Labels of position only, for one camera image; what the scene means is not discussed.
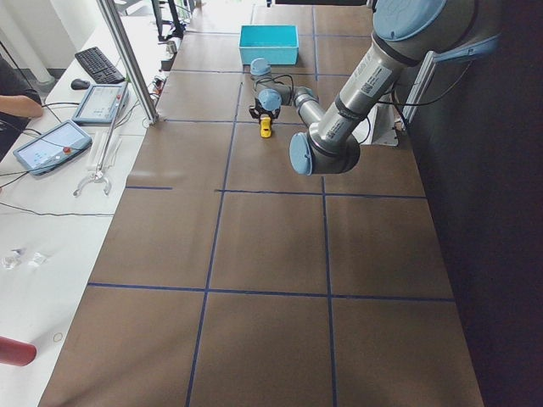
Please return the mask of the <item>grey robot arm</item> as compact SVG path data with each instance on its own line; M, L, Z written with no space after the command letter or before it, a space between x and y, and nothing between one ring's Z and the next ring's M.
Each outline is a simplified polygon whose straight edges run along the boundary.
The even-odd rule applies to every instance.
M428 52L466 61L491 53L501 28L500 1L375 1L372 45L328 109L304 86L286 86L272 76L267 59L253 59L255 101L249 114L276 119L293 105L308 130L293 135L289 157L294 170L340 174L360 158L353 132L398 80Z

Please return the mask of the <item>person forearm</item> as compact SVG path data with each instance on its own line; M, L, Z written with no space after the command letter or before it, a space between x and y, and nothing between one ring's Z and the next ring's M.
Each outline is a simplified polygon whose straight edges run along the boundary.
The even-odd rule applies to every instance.
M0 110L3 114L22 118L39 118L43 115L41 99L26 95L1 95Z

